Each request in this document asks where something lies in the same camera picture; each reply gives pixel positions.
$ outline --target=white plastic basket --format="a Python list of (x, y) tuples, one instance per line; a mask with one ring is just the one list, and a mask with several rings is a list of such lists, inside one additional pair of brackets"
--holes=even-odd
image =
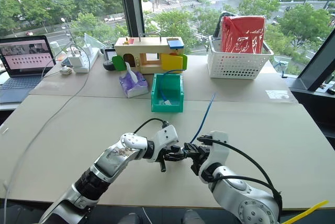
[(221, 52), (221, 40), (209, 38), (208, 70), (210, 77), (219, 79), (255, 79), (273, 55), (272, 50), (263, 42), (265, 54)]

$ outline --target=beige tabletop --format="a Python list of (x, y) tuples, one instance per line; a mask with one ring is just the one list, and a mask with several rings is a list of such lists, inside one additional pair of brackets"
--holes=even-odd
[[(68, 96), (29, 95), (1, 126), (0, 180), (9, 180), (19, 155)], [(15, 178), (11, 199), (54, 201), (125, 132), (151, 117), (168, 120), (180, 144), (199, 127), (208, 102), (184, 102), (183, 113), (152, 113), (147, 99), (75, 97), (37, 137)], [(151, 122), (138, 132), (153, 136)], [(253, 157), (282, 191), (285, 209), (308, 208), (328, 199), (335, 207), (334, 151), (304, 107), (296, 103), (213, 102), (202, 134), (226, 131), (229, 143)], [(190, 169), (191, 160), (132, 161), (102, 196), (104, 205), (219, 207), (207, 185)], [(231, 152), (227, 166), (240, 175), (264, 180), (245, 158)], [(0, 197), (4, 197), (4, 188)]]
[[(93, 65), (85, 87), (78, 94), (93, 97), (119, 97), (125, 95), (119, 84), (121, 72), (106, 71), (99, 57)], [(47, 75), (58, 71), (55, 66)], [(69, 76), (55, 74), (46, 77), (31, 94), (74, 95), (84, 84), (87, 74), (72, 73)], [(151, 90), (153, 75), (144, 75)], [(208, 74), (207, 56), (189, 55), (187, 70), (183, 73), (185, 100), (210, 100), (216, 92), (215, 101), (232, 102), (277, 102), (297, 103), (285, 81), (268, 61), (255, 80), (211, 79)], [(150, 99), (150, 93), (137, 98)]]

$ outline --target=laptop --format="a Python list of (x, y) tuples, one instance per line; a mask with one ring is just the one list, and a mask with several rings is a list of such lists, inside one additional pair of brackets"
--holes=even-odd
[(46, 36), (0, 39), (0, 59), (9, 75), (0, 86), (0, 104), (22, 102), (41, 81), (44, 67), (45, 74), (56, 64)]

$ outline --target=green plastic bin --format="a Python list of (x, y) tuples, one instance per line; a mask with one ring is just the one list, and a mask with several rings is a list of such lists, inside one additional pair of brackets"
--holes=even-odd
[[(170, 105), (164, 104), (161, 89)], [(183, 77), (180, 74), (155, 74), (151, 90), (151, 111), (182, 113), (184, 108)]]

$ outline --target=red bag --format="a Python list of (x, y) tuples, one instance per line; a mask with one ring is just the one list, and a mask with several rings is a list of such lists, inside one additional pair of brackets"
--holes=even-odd
[(224, 16), (222, 51), (260, 54), (263, 46), (264, 25), (263, 16)]

